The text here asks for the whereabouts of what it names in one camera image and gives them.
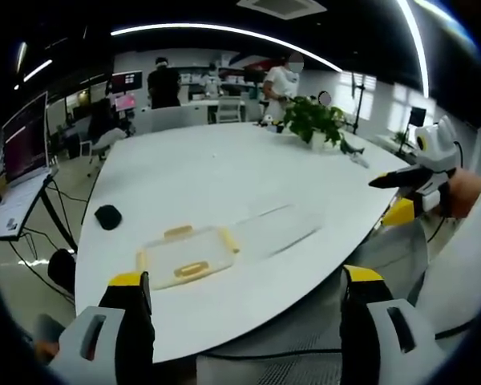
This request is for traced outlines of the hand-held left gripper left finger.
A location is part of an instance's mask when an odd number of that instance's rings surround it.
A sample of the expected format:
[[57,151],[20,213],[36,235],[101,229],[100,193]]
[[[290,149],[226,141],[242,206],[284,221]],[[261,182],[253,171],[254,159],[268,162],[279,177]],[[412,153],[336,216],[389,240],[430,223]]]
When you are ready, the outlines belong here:
[[148,272],[119,274],[61,333],[50,369],[64,384],[147,384],[155,337]]

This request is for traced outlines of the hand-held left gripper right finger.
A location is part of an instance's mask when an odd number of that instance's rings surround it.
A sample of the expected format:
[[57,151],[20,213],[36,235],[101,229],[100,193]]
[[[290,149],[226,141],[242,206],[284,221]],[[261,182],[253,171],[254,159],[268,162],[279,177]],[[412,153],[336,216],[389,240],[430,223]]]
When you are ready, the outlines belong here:
[[372,269],[342,267],[341,384],[424,384],[446,358],[428,321]]

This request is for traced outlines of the person's right hand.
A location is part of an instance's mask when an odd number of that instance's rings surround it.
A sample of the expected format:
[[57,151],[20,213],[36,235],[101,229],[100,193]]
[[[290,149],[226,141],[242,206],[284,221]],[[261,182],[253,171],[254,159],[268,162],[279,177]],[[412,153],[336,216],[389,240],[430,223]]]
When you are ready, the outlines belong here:
[[464,168],[456,168],[448,181],[450,217],[465,218],[481,195],[481,176]]

